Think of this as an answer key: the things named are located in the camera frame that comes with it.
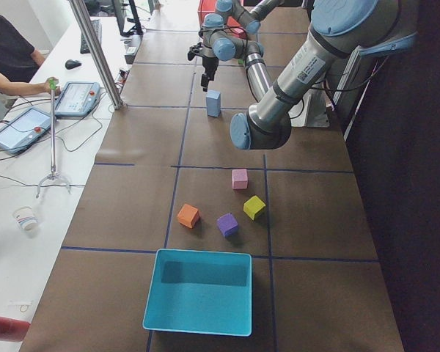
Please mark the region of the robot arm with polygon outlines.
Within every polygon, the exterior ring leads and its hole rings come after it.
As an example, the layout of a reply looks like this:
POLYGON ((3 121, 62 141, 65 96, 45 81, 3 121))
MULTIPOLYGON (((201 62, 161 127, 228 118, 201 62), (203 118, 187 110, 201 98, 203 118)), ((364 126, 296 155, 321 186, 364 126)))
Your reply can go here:
POLYGON ((233 18, 248 34, 281 1, 261 1, 247 10, 239 1, 217 1, 205 16, 188 57, 202 57, 208 87, 220 61, 242 59, 250 90, 256 98, 245 113, 230 123, 230 138, 240 150, 272 150, 287 142, 291 132, 290 110, 300 103, 338 59, 346 59, 358 47, 362 55, 388 56, 410 48, 417 34, 418 1, 315 1, 307 39, 275 81, 263 60, 263 47, 253 40, 231 37, 227 21, 233 18))
POLYGON ((224 19, 224 23, 228 22, 228 18, 233 18, 248 34, 256 34, 260 29, 261 21, 282 4, 284 1, 263 0, 252 10, 247 10, 237 0, 218 0, 215 3, 215 13, 224 19))

